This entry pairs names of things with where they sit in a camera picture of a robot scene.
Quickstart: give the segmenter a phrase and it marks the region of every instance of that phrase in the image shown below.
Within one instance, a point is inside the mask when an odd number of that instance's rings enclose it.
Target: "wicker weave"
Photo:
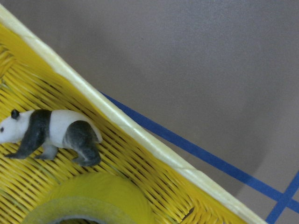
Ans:
[[[18,144],[0,146],[0,223],[19,224],[41,198],[60,183],[89,172],[128,178],[144,193],[159,224],[242,224],[240,217],[195,186],[109,119],[65,77],[57,74],[22,38],[0,25],[0,119],[12,109],[70,109],[101,130],[100,165],[84,168],[71,161],[72,150],[59,149],[54,161],[11,160]],[[68,220],[63,224],[93,223]]]

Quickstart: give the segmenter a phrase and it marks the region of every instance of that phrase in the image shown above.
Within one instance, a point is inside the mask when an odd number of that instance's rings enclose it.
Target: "blue line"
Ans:
[[[124,113],[131,117],[136,123],[148,129],[149,131],[157,134],[158,136],[164,138],[170,143],[182,148],[183,150],[191,153],[192,155],[202,159],[203,161],[209,163],[210,165],[218,168],[224,173],[234,177],[235,179],[247,184],[253,189],[261,192],[262,194],[268,196],[269,198],[278,201],[283,194],[278,190],[272,188],[271,186],[263,183],[262,181],[250,176],[249,174],[243,172],[242,170],[234,167],[233,165],[225,162],[224,160],[218,158],[217,156],[211,154],[210,152],[200,148],[199,146],[189,142],[188,140],[182,138],[181,136],[171,132],[165,127],[159,125],[158,123],[150,120],[149,118],[141,115],[140,113],[130,109],[124,104],[118,102],[117,100],[106,96],[112,103],[119,107]],[[288,207],[293,211],[299,213],[299,203],[297,201],[291,200]]]
[[[279,216],[286,208],[288,203],[292,200],[292,197],[295,195],[298,188],[299,188],[299,172],[295,175],[294,179],[285,190],[285,193],[278,200],[277,204],[274,206],[273,210],[268,215],[266,222],[268,222],[269,224],[274,224],[278,220]]]

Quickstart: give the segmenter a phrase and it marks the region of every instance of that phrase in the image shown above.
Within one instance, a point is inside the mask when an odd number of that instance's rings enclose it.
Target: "woven basket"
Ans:
[[[59,184],[85,173],[129,179],[158,224],[258,224],[261,218],[146,132],[0,5],[0,119],[12,109],[70,109],[101,130],[100,165],[84,168],[60,149],[54,161],[11,160],[0,146],[0,223],[18,224]],[[94,223],[73,219],[62,223]]]

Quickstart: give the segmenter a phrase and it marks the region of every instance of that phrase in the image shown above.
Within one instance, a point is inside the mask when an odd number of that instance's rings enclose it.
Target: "panda body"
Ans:
[[[73,161],[81,166],[93,166],[100,162],[95,143],[102,142],[100,131],[81,113],[70,110],[32,110],[11,116],[0,124],[0,143],[19,142],[18,151],[6,157],[24,159],[40,146],[44,152],[37,159],[53,160],[58,147],[73,149],[78,157]]]

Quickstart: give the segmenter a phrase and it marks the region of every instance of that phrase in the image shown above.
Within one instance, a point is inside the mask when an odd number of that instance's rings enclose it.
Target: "yellow roll of tape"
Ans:
[[[104,173],[74,177],[55,188],[22,222],[56,224],[84,218],[106,224],[153,224],[148,200],[130,181]]]

